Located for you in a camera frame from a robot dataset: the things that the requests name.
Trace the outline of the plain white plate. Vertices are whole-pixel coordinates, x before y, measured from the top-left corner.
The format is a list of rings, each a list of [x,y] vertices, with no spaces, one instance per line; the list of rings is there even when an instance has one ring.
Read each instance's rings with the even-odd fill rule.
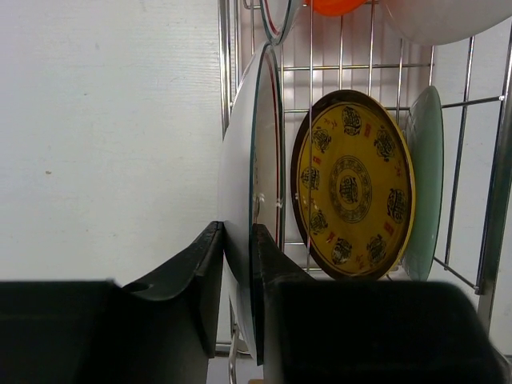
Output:
[[[379,5],[402,38],[423,46],[458,42],[511,17],[510,0],[404,0]]]

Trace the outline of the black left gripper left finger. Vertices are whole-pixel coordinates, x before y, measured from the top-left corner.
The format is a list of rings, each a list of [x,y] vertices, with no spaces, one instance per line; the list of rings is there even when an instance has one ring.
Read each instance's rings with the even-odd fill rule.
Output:
[[[215,354],[223,226],[139,279],[1,284],[4,383],[204,383]]]

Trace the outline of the white plate green red rim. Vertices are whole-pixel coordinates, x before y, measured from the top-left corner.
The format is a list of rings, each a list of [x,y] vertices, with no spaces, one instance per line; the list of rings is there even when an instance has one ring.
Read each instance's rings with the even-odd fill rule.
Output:
[[[298,13],[304,7],[304,1],[261,0],[259,5],[267,39],[272,45],[277,46],[290,32]]]

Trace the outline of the orange plastic plate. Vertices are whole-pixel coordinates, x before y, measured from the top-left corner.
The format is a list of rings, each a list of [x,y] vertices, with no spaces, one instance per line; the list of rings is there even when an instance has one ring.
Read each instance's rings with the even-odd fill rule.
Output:
[[[327,17],[339,17],[348,14],[360,6],[366,0],[304,0],[307,6],[313,6],[313,12]]]

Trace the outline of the white plate red characters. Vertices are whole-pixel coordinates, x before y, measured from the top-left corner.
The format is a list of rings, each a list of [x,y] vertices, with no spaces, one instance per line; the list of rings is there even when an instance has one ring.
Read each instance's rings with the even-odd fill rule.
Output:
[[[264,329],[258,315],[253,227],[264,225],[274,244],[284,244],[286,216],[285,128],[275,48],[254,52],[238,88],[223,143],[218,218],[230,302],[249,353],[262,363]]]

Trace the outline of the teal blue patterned plate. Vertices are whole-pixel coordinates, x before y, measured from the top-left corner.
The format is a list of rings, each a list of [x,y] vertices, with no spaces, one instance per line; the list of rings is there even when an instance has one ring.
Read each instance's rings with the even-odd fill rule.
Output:
[[[416,185],[414,224],[403,267],[410,279],[425,281],[438,241],[444,181],[442,104],[435,86],[420,93],[402,132],[410,150]]]

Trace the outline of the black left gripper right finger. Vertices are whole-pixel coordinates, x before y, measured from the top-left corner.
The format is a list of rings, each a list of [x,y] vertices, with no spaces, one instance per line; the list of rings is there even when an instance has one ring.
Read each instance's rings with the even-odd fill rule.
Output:
[[[251,231],[267,383],[508,383],[468,297],[444,282],[317,280]]]

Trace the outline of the yellow patterned plate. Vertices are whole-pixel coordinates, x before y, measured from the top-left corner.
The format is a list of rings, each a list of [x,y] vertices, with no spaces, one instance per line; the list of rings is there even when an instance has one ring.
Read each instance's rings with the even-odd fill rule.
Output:
[[[299,233],[334,279],[380,279],[402,258],[415,213],[414,168],[403,133],[375,99],[337,90],[298,130],[290,192]]]

